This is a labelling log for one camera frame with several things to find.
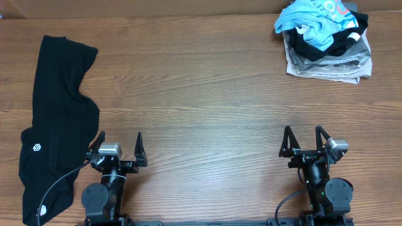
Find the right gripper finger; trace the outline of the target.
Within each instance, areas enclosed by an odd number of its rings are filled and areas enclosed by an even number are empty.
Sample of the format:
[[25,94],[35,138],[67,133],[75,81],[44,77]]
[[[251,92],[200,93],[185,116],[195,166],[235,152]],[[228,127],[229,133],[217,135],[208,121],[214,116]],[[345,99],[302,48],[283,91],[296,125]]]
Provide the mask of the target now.
[[331,138],[331,136],[323,129],[322,126],[316,126],[315,139],[316,139],[317,150],[321,150],[323,148],[322,138],[328,141]]
[[299,154],[301,148],[290,126],[286,126],[283,141],[280,147],[279,156],[294,156]]

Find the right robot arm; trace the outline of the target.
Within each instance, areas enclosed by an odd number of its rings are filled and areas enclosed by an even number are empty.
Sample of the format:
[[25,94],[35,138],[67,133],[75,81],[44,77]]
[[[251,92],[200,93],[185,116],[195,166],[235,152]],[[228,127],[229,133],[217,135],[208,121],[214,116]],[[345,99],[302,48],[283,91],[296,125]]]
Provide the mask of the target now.
[[[344,139],[330,136],[322,126],[315,128],[316,149],[302,150],[290,126],[284,129],[279,156],[290,158],[289,168],[298,170],[298,179],[305,188],[288,195],[276,207],[274,225],[348,226],[354,187],[343,178],[331,178],[330,166],[337,163],[349,149]],[[310,210],[301,211],[295,218],[279,218],[279,210],[288,200],[306,193]]]

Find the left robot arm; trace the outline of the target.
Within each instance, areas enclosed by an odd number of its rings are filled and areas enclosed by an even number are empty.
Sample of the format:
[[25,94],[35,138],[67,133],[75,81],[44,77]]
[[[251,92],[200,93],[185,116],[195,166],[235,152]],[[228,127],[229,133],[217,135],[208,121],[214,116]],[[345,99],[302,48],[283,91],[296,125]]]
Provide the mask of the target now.
[[102,173],[99,183],[87,186],[81,195],[85,208],[85,225],[133,225],[133,221],[121,213],[124,189],[128,174],[136,174],[140,167],[148,165],[142,134],[138,133],[134,147],[134,160],[122,160],[119,143],[105,142],[102,131],[90,145],[85,158],[91,167]]

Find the black t-shirt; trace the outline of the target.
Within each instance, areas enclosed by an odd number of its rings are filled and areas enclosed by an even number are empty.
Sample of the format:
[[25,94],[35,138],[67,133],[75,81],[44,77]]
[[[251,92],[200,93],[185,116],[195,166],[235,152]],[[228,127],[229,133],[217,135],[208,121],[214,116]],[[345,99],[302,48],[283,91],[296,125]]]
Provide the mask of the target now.
[[99,125],[99,109],[79,92],[98,50],[44,36],[33,86],[31,127],[21,133],[23,223],[47,223],[73,203],[73,184]]

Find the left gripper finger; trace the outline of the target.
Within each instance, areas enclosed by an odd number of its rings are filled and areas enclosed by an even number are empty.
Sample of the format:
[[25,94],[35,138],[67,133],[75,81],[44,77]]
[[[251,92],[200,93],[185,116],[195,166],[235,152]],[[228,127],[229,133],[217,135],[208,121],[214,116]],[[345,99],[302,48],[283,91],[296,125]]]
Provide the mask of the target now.
[[143,139],[141,132],[138,132],[136,145],[134,148],[134,156],[136,157],[137,161],[146,161],[146,153],[143,146]]
[[97,139],[89,146],[90,153],[98,153],[101,144],[105,141],[106,133],[105,131],[101,131]]

